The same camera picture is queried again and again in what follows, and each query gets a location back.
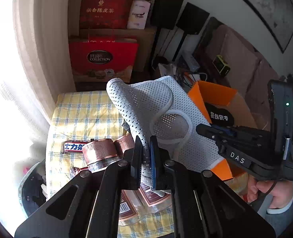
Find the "barcode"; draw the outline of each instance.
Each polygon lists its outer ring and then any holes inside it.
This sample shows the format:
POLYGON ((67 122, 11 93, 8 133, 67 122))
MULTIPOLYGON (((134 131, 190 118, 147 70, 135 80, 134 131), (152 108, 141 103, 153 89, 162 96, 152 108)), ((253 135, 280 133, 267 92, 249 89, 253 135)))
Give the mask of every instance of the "barcode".
POLYGON ((129 210, 130 210, 130 208, 126 202, 123 202, 122 204, 120 204, 119 214, 125 213, 129 210))

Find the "framed picture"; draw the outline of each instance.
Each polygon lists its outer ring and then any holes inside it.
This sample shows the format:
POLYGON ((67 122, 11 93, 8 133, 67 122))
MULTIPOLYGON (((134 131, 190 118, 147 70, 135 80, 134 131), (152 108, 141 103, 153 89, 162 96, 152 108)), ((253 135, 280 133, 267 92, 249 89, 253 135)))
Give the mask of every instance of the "framed picture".
POLYGON ((282 53, 293 36, 291 0, 244 0, 267 26, 282 53))

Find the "label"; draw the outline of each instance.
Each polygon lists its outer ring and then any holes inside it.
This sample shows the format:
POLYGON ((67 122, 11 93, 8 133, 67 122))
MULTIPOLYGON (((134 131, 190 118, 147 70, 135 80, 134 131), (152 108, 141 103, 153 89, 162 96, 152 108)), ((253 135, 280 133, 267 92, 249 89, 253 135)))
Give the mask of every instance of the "label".
POLYGON ((82 148, 88 141, 67 140, 64 143, 64 152, 83 153, 82 148))
POLYGON ((240 163, 241 165, 243 165, 244 167, 249 168, 249 166, 251 165, 251 160, 243 157, 242 153, 239 152, 227 152, 226 155, 232 159, 233 161, 240 163))
POLYGON ((92 51, 87 55, 87 60, 95 64, 105 64, 111 62, 112 59, 112 54, 104 50, 92 51))
POLYGON ((156 193, 152 192, 150 187, 145 185, 144 183, 140 184, 139 191, 142 194, 142 197, 144 198, 148 206, 154 206, 156 204, 159 204, 170 197, 170 195, 167 193, 165 193, 164 197, 160 197, 156 193))
POLYGON ((119 220, 127 220, 137 215, 138 213, 135 207, 132 205, 127 195, 122 190, 120 196, 119 220))
POLYGON ((137 19, 143 19, 145 12, 144 13, 132 13, 133 16, 135 16, 137 19))

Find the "speaker stand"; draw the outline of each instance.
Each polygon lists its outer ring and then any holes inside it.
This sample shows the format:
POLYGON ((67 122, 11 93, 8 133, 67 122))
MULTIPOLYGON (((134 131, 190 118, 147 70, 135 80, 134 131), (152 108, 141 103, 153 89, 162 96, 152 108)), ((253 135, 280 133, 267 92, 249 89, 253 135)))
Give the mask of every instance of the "speaker stand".
POLYGON ((155 69, 153 69, 153 67, 152 67, 152 60, 153 60, 153 57, 154 57, 154 52, 155 52, 156 45, 157 45, 158 40, 159 40, 161 29, 162 29, 161 27, 157 27, 156 34, 155 34, 155 37, 154 37, 154 42, 153 42, 152 49, 151 49, 151 54, 150 54, 149 63, 148 63, 149 72, 151 74, 153 74, 153 72, 155 71, 155 69))
POLYGON ((174 54, 174 56, 173 56, 173 59, 172 59, 173 62, 175 61, 175 59, 176 59, 176 57, 177 57, 177 55, 178 55, 178 53, 179 53, 179 51, 180 51, 180 49, 181 49, 181 47, 182 47, 182 44, 183 44, 183 42, 184 42, 186 36, 187 36, 187 34, 184 32, 184 33, 183 33, 183 36, 182 36, 182 39, 181 39, 181 41, 179 42, 179 46, 177 47, 176 52, 175 52, 175 54, 174 54))

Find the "wall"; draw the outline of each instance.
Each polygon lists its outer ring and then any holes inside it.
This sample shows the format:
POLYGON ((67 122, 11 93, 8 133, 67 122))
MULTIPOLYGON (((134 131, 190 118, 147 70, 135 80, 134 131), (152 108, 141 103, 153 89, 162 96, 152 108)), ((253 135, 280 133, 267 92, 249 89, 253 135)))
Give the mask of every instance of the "wall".
MULTIPOLYGON (((293 37, 284 54, 282 54, 266 26, 243 0, 184 0, 183 6, 187 2, 206 10, 211 14, 210 16, 216 17, 239 32, 263 54, 279 75, 293 73, 293 37)), ((163 30, 158 43, 158 49, 166 35, 167 30, 163 30)), ((179 30, 165 54, 166 58, 172 59, 181 37, 182 31, 179 30)), ((199 37, 188 36, 182 49, 194 50, 199 37)))

